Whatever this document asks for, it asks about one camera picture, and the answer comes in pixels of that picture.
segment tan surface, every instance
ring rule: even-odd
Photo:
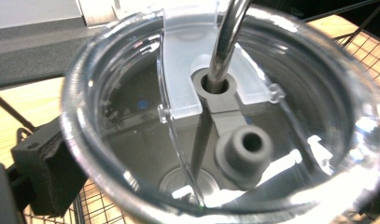
[[[88,26],[109,23],[117,19],[112,1],[78,0],[85,22]]]
[[[337,16],[314,21],[312,25],[322,29],[330,37],[345,35],[356,29],[353,24]],[[352,53],[356,52],[355,56],[372,68],[370,69],[371,76],[375,78],[375,82],[380,86],[380,44],[376,40],[368,38],[367,35],[362,34],[347,49]],[[62,81],[62,78],[54,78],[24,85],[0,91],[0,96],[7,100],[14,108],[21,111],[24,117],[37,126],[59,116]],[[12,164],[9,151],[15,145],[15,132],[20,127],[21,125],[15,119],[0,108],[0,162],[6,167]],[[108,219],[121,216],[121,211],[93,183],[88,182],[81,194],[84,212],[89,215],[88,219],[86,219],[88,220],[87,223],[104,223]],[[107,211],[103,212],[100,210],[101,207],[106,208],[106,206],[109,206]],[[127,223],[132,223],[126,218],[125,221]],[[118,223],[123,222],[122,219],[116,219],[116,221]]]

